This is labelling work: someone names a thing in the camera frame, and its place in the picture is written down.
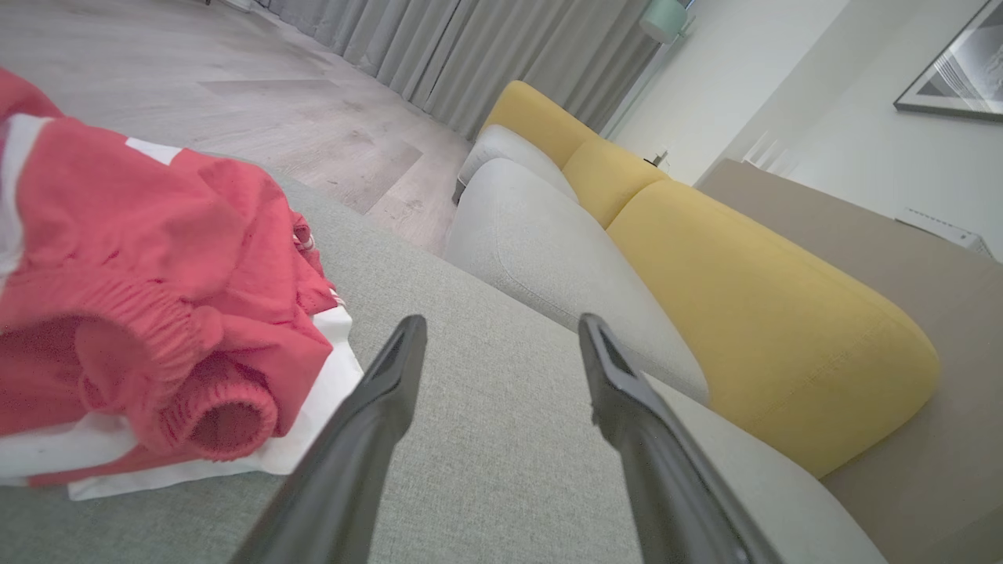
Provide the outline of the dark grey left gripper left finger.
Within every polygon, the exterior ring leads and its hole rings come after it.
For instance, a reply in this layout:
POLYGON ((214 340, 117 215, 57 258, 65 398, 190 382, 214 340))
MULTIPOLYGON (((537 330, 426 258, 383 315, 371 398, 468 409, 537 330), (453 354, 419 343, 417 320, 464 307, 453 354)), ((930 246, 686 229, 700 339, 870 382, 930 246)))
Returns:
POLYGON ((427 344, 401 319, 232 556, 234 563, 365 563, 395 447, 415 417, 427 344))

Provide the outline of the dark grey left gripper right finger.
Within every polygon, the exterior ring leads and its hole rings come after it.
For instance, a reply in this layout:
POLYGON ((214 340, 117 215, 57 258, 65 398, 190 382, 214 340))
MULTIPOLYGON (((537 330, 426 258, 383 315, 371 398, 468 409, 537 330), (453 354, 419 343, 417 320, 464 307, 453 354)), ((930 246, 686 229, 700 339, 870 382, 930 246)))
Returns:
POLYGON ((596 314, 579 321, 592 422, 619 454, 645 563, 778 563, 692 433, 596 314))

